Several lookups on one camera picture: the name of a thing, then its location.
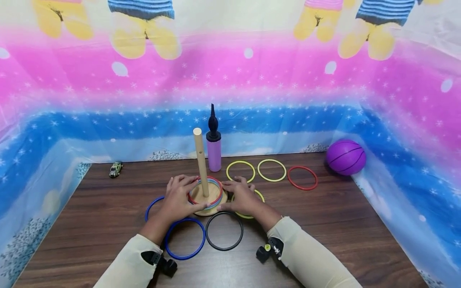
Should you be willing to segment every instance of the beige sleeve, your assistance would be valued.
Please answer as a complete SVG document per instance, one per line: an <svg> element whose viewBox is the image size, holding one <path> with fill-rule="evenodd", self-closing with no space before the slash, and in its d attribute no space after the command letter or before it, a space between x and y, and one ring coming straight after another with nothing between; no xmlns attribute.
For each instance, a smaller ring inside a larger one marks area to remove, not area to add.
<svg viewBox="0 0 461 288"><path fill-rule="evenodd" d="M281 261L306 288L361 288L344 265L290 217L269 232L284 243Z"/></svg>
<svg viewBox="0 0 461 288"><path fill-rule="evenodd" d="M163 251L149 239L137 234L131 238L107 268L94 288L146 288L156 266L141 257L144 251Z"/></svg>

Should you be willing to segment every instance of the black clip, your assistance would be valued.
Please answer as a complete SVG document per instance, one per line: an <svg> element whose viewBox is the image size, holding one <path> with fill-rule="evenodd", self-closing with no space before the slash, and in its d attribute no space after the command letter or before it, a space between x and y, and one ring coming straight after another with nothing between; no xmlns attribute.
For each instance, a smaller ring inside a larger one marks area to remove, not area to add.
<svg viewBox="0 0 461 288"><path fill-rule="evenodd" d="M154 251L144 251L141 253L141 256L144 261L151 265L156 265L157 269L160 269L163 274L170 278L173 278L177 271L177 264L173 259L167 261L161 254Z"/></svg>
<svg viewBox="0 0 461 288"><path fill-rule="evenodd" d="M260 246L256 251L256 258L261 262L264 263L269 259L271 255L271 251L275 253L275 256L280 261L282 259L282 251L284 249L284 243L275 237L269 238L269 243L265 244L264 246Z"/></svg>

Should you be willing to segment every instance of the toy car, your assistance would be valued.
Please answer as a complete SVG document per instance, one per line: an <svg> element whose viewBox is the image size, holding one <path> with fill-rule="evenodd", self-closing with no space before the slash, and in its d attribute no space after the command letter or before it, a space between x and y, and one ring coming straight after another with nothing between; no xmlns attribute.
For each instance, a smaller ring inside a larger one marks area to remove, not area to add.
<svg viewBox="0 0 461 288"><path fill-rule="evenodd" d="M112 164L111 170L109 171L109 177L115 178L118 175L120 175L120 170L122 170L122 167L123 167L122 162L119 162L119 161L114 162L114 164Z"/></svg>

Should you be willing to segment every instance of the yellow ring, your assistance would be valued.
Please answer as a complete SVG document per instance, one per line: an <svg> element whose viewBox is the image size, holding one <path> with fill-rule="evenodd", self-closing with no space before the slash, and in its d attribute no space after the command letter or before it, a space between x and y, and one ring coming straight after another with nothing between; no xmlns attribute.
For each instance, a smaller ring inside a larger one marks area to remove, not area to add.
<svg viewBox="0 0 461 288"><path fill-rule="evenodd" d="M264 196L261 194L261 192L259 192L258 190L254 190L254 192L261 198L262 202L265 203L266 201L264 200ZM231 198L231 202L234 201L234 197L235 197L235 194L232 195L232 198ZM238 216L242 217L243 219L253 219L254 217L252 216L246 216L246 215L242 215L238 212L235 212L235 214L237 214Z"/></svg>
<svg viewBox="0 0 461 288"><path fill-rule="evenodd" d="M226 169L226 175L227 175L227 179L233 181L234 179L232 179L230 176L229 176L229 168L234 165L234 164L237 164L237 163L243 163L243 164L246 164L248 166L251 167L251 169L253 169L253 177L251 177L250 180L247 180L247 183L250 183L251 181L253 181L254 177L256 176L256 171L254 170L254 166L251 165L250 163L248 163L247 161L235 161L235 162L232 162L229 164L229 166L227 166L227 169Z"/></svg>
<svg viewBox="0 0 461 288"><path fill-rule="evenodd" d="M280 177L279 179L269 179L267 178L266 176L263 176L261 174L261 171L260 171L260 167L261 167L261 164L263 164L264 162L268 162L268 161L271 161L271 162L275 162L277 164L279 164L280 166L282 166L282 168L284 169L284 175L282 177ZM285 176L287 176L287 169L285 168L285 165L282 164L282 162L280 161L277 161L275 159L265 159L265 160L262 160L259 164L258 164L258 173L259 175L261 176L261 178L263 178L264 180L266 181L269 181L269 182L280 182L282 181L283 179L285 179Z"/></svg>

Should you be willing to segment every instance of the wooden table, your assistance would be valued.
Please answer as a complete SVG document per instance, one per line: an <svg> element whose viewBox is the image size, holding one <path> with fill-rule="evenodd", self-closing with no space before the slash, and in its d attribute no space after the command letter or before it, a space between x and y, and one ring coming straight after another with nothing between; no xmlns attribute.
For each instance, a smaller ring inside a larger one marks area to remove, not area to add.
<svg viewBox="0 0 461 288"><path fill-rule="evenodd" d="M307 192L293 187L287 178L271 183L257 174L253 183L267 203L291 216L330 249L364 287L426 287L352 179L334 176L324 167L324 153L226 158L223 169L209 175L224 181L225 168L232 161L246 160L256 168L266 158L281 161L287 169L306 165L317 174L318 187ZM91 166L15 287L92 287L143 226L148 204L165 193L169 178L198 175L193 159L125 163L115 179L108 176L110 166ZM266 177L282 176L282 168L274 162L261 168ZM231 176L251 177L251 169L243 164L232 166L230 172ZM300 185L313 184L306 171L296 169L291 176ZM209 229L212 241L222 247L235 243L240 233L238 224L228 216L216 218ZM177 261L172 279L156 273L150 286L302 287L280 263L269 259L261 264L256 259L257 248L266 241L261 227L254 220L245 220L244 229L243 240L234 250L220 252L205 243L196 257ZM183 223L175 230L170 248L176 254L189 254L200 241L199 227Z"/></svg>

